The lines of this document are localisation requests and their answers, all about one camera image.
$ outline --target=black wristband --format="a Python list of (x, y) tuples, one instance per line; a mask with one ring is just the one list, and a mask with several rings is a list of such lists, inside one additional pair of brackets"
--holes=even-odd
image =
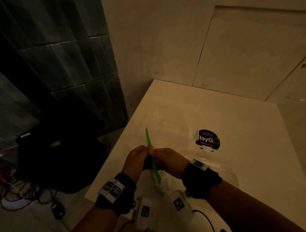
[(222, 181), (217, 172), (195, 159), (186, 166), (181, 176), (186, 191), (196, 199), (207, 200), (210, 188)]
[(110, 179), (100, 190), (95, 206), (113, 209), (119, 216), (127, 214), (134, 207), (135, 182), (126, 174), (119, 173)]

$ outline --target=beige wall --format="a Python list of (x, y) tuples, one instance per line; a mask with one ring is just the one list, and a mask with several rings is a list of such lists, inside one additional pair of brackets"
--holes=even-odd
[[(306, 69), (299, 69), (304, 71), (299, 78), (290, 73), (306, 56), (304, 0), (102, 0), (102, 4), (129, 117), (153, 79), (208, 89), (212, 83), (211, 89), (215, 91), (278, 103), (306, 170), (303, 142), (306, 141), (306, 101), (299, 101), (306, 99), (303, 94), (306, 83), (302, 81)], [(241, 15), (227, 23), (227, 19), (215, 20), (216, 5), (258, 9), (252, 10), (254, 17), (247, 20), (243, 14), (248, 9), (240, 9)], [(225, 37), (222, 44), (216, 43), (226, 35), (226, 30), (236, 30), (236, 37), (239, 32), (240, 41), (230, 43)], [(261, 36), (260, 45), (266, 46), (256, 47)], [(266, 49), (267, 54), (259, 54), (260, 48)], [(202, 82), (207, 80), (208, 70), (218, 73), (217, 78), (210, 77), (209, 84)]]

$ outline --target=green strip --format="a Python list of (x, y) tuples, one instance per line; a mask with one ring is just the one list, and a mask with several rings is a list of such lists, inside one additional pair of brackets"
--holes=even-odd
[[(148, 146), (151, 146), (151, 140), (150, 140), (150, 136), (149, 136), (149, 133), (148, 133), (148, 129), (146, 129), (146, 136), (147, 136)], [(155, 174), (155, 177), (157, 179), (158, 184), (160, 184), (162, 179), (160, 178), (160, 175), (157, 172), (156, 162), (155, 162), (155, 159), (153, 157), (152, 157), (152, 169), (153, 169), (153, 172)]]

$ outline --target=table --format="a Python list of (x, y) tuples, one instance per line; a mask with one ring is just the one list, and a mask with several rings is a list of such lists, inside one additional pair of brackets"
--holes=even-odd
[[(85, 198), (94, 202), (103, 184), (122, 170), (129, 151), (146, 145), (146, 128), (155, 148), (224, 164), (241, 190), (306, 229), (306, 178), (277, 105), (160, 80), (149, 87)], [(200, 129), (219, 137), (218, 150), (206, 154), (195, 144)], [(152, 185), (149, 172), (143, 172), (138, 190)], [(180, 180), (173, 181), (184, 190)], [(154, 190), (137, 194), (158, 195)]]

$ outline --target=black round sticker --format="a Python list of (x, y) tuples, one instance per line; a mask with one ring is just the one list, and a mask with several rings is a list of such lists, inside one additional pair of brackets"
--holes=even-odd
[(199, 130), (196, 144), (205, 152), (214, 152), (220, 147), (220, 139), (210, 130)]

